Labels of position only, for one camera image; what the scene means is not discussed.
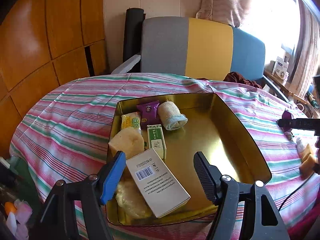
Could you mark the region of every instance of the yellow fabric panel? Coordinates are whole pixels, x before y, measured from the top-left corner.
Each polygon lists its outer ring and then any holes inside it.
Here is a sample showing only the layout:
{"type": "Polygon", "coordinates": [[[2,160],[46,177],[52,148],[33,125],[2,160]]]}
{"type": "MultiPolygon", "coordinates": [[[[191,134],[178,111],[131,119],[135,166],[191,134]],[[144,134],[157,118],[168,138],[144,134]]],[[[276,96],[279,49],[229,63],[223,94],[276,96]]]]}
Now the yellow fabric panel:
{"type": "Polygon", "coordinates": [[[224,80],[230,72],[232,50],[231,26],[189,18],[186,76],[224,80]]]}

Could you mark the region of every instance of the multicolored chair backrest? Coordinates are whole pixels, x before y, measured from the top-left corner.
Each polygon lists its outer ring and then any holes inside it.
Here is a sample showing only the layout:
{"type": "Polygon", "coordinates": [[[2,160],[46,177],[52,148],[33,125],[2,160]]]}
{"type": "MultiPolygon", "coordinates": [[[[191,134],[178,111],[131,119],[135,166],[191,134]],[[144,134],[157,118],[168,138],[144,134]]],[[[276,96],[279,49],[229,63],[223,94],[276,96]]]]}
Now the multicolored chair backrest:
{"type": "Polygon", "coordinates": [[[223,80],[232,71],[262,78],[265,46],[231,26],[186,17],[144,20],[141,72],[223,80]]]}

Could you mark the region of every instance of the white wall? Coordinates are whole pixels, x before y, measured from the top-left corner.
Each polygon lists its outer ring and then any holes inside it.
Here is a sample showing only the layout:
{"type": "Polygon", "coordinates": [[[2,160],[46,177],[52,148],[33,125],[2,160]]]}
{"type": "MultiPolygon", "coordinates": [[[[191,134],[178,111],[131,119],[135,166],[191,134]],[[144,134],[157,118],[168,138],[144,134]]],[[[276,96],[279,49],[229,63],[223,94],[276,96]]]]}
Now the white wall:
{"type": "Polygon", "coordinates": [[[104,29],[110,71],[122,63],[125,12],[140,7],[146,17],[195,17],[201,0],[103,0],[104,29]]]}

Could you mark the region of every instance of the chair armrest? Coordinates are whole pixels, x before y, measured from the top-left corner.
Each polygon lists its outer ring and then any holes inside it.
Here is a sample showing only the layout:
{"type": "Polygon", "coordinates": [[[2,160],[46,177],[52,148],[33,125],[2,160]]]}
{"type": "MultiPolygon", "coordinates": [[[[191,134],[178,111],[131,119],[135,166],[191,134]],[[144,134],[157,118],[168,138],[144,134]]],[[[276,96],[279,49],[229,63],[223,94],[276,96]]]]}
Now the chair armrest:
{"type": "Polygon", "coordinates": [[[117,67],[111,74],[123,74],[127,73],[130,69],[133,68],[141,59],[141,55],[133,55],[131,58],[123,62],[119,67],[117,67]]]}
{"type": "Polygon", "coordinates": [[[262,79],[267,84],[267,86],[270,87],[281,100],[289,103],[289,100],[285,97],[285,95],[265,75],[263,75],[262,79]]]}

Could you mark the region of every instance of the golden metal tray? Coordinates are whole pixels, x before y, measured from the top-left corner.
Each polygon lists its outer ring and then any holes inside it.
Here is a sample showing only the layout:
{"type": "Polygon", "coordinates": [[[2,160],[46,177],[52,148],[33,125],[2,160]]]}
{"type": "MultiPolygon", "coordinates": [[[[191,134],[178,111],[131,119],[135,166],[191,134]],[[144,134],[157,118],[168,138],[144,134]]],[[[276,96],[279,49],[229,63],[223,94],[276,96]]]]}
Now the golden metal tray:
{"type": "MultiPolygon", "coordinates": [[[[144,220],[128,217],[113,198],[107,203],[107,217],[111,224],[170,225],[216,212],[217,207],[207,200],[193,168],[193,155],[197,151],[202,151],[209,163],[217,166],[222,174],[228,174],[239,182],[262,180],[267,183],[271,179],[271,172],[255,141],[231,109],[214,93],[171,94],[119,101],[110,139],[120,131],[122,114],[136,112],[136,105],[156,100],[160,103],[173,101],[188,118],[187,124],[178,130],[163,129],[167,147],[164,162],[191,198],[169,215],[144,220]]],[[[143,130],[142,135],[147,142],[147,131],[143,130]]],[[[107,160],[110,158],[112,154],[108,151],[107,160]]]]}

